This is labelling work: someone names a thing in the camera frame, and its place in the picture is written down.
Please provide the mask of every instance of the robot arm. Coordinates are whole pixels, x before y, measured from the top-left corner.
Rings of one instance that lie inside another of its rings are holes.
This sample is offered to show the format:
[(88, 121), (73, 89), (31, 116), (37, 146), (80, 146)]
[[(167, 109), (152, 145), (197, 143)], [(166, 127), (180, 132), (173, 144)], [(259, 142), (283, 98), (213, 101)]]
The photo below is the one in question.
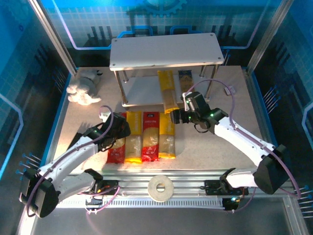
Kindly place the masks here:
[(265, 193), (273, 194), (289, 178), (275, 158), (264, 149), (267, 147), (273, 151), (289, 168), (289, 156), (283, 145), (276, 148), (235, 123), (236, 128), (263, 145), (263, 147), (258, 146), (232, 127), (227, 113), (219, 108), (211, 110), (199, 92), (183, 94), (183, 99), (185, 108), (171, 112), (171, 120), (174, 124), (191, 122), (199, 133), (210, 131), (241, 150), (256, 166), (251, 169), (228, 170), (220, 178), (220, 188), (224, 190), (223, 193), (227, 194), (234, 188), (258, 187)]
[[(30, 204), (30, 209), (34, 211), (38, 217), (42, 218), (49, 215), (59, 202), (74, 194), (102, 191), (105, 186), (105, 181), (98, 172), (92, 169), (87, 169), (78, 176), (73, 176), (68, 179), (65, 178), (89, 157), (99, 151), (106, 151), (113, 146), (117, 139), (130, 135), (129, 125), (125, 118), (117, 113), (113, 113), (113, 123), (110, 130), (104, 137), (96, 141), (108, 126), (109, 122), (106, 121), (89, 128), (83, 134), (77, 133), (70, 148), (59, 158), (40, 167), (37, 171), (31, 168), (28, 169), (22, 178), (20, 201), (27, 205), (27, 201), (29, 200), (34, 186), (47, 172), (49, 173), (45, 175), (44, 180), (39, 185)], [(92, 140), (95, 142), (85, 147), (77, 148)], [(73, 151), (71, 154), (67, 155), (68, 152), (73, 149), (77, 149), (77, 151)], [(60, 161), (57, 167), (52, 168), (60, 158), (64, 159)]]

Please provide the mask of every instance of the duct tape roll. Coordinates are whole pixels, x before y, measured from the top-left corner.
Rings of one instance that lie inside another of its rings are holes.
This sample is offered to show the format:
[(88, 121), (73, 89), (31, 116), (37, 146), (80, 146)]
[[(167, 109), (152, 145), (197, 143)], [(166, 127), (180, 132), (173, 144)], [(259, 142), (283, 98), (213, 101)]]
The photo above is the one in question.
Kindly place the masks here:
[(156, 202), (167, 201), (173, 193), (173, 182), (165, 175), (156, 175), (148, 183), (148, 194)]

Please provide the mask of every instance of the stuffed animal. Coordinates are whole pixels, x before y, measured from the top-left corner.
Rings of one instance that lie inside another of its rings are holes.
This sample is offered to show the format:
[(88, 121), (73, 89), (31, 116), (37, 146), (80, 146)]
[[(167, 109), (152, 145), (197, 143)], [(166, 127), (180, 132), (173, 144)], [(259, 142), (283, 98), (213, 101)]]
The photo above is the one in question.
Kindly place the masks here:
[(67, 87), (68, 100), (80, 105), (90, 105), (101, 100), (97, 96), (96, 86), (102, 75), (99, 70), (83, 70), (80, 77), (73, 79)]

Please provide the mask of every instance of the white shelf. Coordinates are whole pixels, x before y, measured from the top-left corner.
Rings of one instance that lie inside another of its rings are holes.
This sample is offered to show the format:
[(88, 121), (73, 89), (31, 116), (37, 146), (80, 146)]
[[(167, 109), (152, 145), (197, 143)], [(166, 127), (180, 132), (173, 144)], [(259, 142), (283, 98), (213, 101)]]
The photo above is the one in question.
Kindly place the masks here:
[[(176, 100), (178, 103), (182, 103), (180, 96), (182, 94), (179, 83), (178, 74), (173, 74)], [(206, 79), (200, 78), (198, 73), (192, 73), (194, 84), (200, 80)], [(197, 86), (196, 91), (202, 93), (206, 92), (207, 84), (204, 86)], [(141, 106), (141, 105), (158, 105), (163, 104), (160, 83), (158, 76), (145, 76), (145, 77), (131, 77), (127, 83), (123, 83), (123, 88), (128, 99), (127, 104), (123, 104), (123, 107)]]
[(216, 65), (223, 61), (214, 33), (115, 38), (110, 70)]

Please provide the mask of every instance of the red pasta package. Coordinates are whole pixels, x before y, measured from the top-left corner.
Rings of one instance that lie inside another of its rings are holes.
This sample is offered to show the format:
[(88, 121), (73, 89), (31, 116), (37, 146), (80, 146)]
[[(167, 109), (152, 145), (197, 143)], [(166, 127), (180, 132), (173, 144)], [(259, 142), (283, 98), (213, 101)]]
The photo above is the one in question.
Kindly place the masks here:
[(124, 163), (125, 159), (125, 138), (116, 140), (113, 147), (108, 150), (107, 163)]
[(143, 113), (141, 158), (143, 162), (158, 160), (159, 113)]

